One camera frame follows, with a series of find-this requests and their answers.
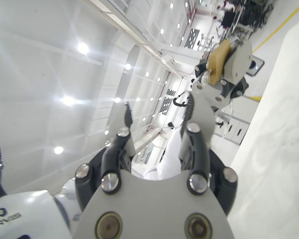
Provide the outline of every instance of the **white ceiling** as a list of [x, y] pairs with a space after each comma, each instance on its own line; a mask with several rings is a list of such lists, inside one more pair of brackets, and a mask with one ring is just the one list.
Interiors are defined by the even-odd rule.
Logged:
[[[180, 43], [183, 0], [124, 0], [127, 7], [113, 1], [149, 41]], [[78, 52], [80, 42], [87, 55]], [[54, 192], [73, 177], [104, 146], [118, 95], [130, 101], [133, 139], [144, 134], [168, 71], [134, 46], [81, 0], [0, 0], [0, 145], [8, 192]], [[64, 96], [77, 103], [64, 105]], [[64, 152], [56, 155], [56, 146]]]

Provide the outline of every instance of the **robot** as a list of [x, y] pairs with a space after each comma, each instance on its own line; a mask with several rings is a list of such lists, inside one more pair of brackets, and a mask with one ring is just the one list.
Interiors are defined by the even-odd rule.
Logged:
[[[226, 216], [238, 176], [210, 150], [210, 139], [215, 116], [248, 88], [251, 62], [251, 43], [234, 39], [195, 67], [187, 103], [174, 99], [186, 107], [182, 126], [144, 179], [131, 175], [132, 118], [125, 116], [108, 147], [75, 173], [83, 214], [74, 238], [234, 238]], [[130, 114], [128, 104], [125, 111]]]
[[[73, 238], [234, 238], [226, 216], [238, 177], [209, 146], [215, 116], [248, 87], [251, 56], [248, 41], [223, 41], [195, 67], [182, 126], [144, 179], [131, 174], [133, 120], [123, 103], [115, 138], [77, 168], [61, 195], [6, 195], [0, 184], [0, 238], [72, 238], [69, 222], [79, 218]], [[0, 177], [2, 169], [0, 154]]]

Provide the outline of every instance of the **white wall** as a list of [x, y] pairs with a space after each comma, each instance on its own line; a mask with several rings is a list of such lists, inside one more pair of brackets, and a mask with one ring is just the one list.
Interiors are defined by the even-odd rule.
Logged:
[[[263, 29], [257, 31], [257, 33], [250, 39], [253, 49], [258, 47], [269, 35], [271, 35], [298, 6], [299, 0], [276, 0], [275, 8], [268, 19], [267, 25], [264, 26]], [[262, 96], [276, 63], [283, 39], [286, 33], [298, 22], [299, 11], [272, 38], [270, 38], [269, 41], [254, 53], [255, 56], [265, 61], [265, 65], [259, 71], [257, 76], [247, 77], [249, 89], [246, 94], [248, 96]]]
[[[173, 75], [172, 78], [170, 79], [170, 83], [168, 84], [167, 89], [175, 90], [176, 91], [175, 96], [178, 96], [182, 92], [184, 92], [185, 89], [189, 87], [189, 83], [190, 83], [189, 78], [187, 77], [181, 78]], [[181, 109], [180, 107], [171, 104], [169, 111], [167, 112], [167, 115], [157, 114], [155, 124], [160, 127], [167, 127], [167, 124], [169, 122], [173, 122], [175, 126], [178, 126], [180, 124], [180, 121], [177, 120], [175, 122], [175, 119], [177, 118], [177, 114], [180, 109]]]
[[164, 150], [167, 145], [167, 140], [161, 136], [157, 136], [152, 143], [154, 144], [154, 148], [146, 164], [148, 168], [156, 165], [158, 156], [162, 153], [162, 150]]
[[213, 135], [210, 141], [211, 149], [228, 167], [233, 162], [239, 146], [221, 137]]
[[[251, 122], [257, 107], [258, 101], [246, 98], [244, 96], [232, 100], [232, 115], [246, 122]], [[231, 114], [230, 106], [222, 109], [226, 114]]]
[[299, 24], [282, 43], [232, 167], [235, 238], [299, 239]]

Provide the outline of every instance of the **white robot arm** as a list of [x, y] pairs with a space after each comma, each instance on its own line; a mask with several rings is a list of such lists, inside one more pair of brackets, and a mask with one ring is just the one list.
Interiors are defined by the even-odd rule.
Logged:
[[70, 221], [80, 219], [82, 211], [76, 197], [75, 178], [68, 180], [55, 198], [63, 205]]
[[[210, 146], [210, 138], [215, 127], [214, 115], [222, 118], [221, 109], [229, 105], [233, 98], [242, 96], [248, 88], [244, 75], [250, 67], [251, 58], [251, 43], [234, 39], [223, 41], [208, 59], [201, 60], [195, 67], [196, 79], [192, 80], [192, 92], [188, 96], [187, 104], [178, 104], [186, 107], [185, 122], [182, 128], [173, 129], [164, 157], [158, 165], [144, 172], [144, 179], [163, 180], [181, 172], [178, 156], [181, 158], [188, 146], [189, 139], [186, 135], [183, 138], [184, 127], [187, 123], [193, 122], [203, 128], [205, 143], [208, 147]], [[208, 106], [204, 106], [202, 102], [208, 102]]]

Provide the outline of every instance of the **white floor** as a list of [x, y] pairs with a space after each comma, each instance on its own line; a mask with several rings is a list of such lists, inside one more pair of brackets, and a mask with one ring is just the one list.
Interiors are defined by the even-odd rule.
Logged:
[[[277, 0], [253, 42], [259, 45], [298, 6]], [[252, 80], [254, 94], [264, 93], [232, 164], [239, 179], [228, 219], [236, 239], [299, 239], [299, 12], [255, 55], [266, 67]]]
[[[275, 0], [274, 6], [267, 25], [251, 37], [253, 49], [256, 49], [267, 39], [299, 7], [299, 0]], [[251, 97], [262, 96], [276, 63], [283, 39], [287, 31], [297, 23], [299, 23], [299, 11], [272, 38], [254, 52], [255, 56], [265, 61], [265, 65], [257, 76], [247, 77], [249, 89], [246, 91], [246, 95]]]

